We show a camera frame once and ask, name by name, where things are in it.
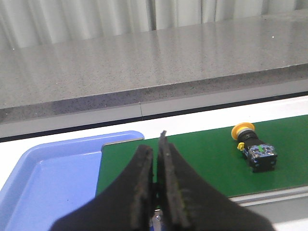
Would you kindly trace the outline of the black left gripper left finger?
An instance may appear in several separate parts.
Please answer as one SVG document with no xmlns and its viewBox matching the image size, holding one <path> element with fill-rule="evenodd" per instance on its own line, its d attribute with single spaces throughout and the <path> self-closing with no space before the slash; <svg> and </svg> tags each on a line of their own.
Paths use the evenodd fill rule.
<svg viewBox="0 0 308 231">
<path fill-rule="evenodd" d="M 56 220 L 52 231 L 148 231 L 153 216 L 153 150 L 139 145 L 120 175 L 99 195 Z"/>
</svg>

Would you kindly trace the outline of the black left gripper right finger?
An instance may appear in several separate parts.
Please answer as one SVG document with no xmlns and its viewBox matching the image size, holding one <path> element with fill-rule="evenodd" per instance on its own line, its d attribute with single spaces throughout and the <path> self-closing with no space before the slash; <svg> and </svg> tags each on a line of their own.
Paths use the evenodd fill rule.
<svg viewBox="0 0 308 231">
<path fill-rule="evenodd" d="M 158 142 L 158 197 L 169 231 L 272 231 L 271 222 L 231 201 L 186 162 L 163 131 Z"/>
</svg>

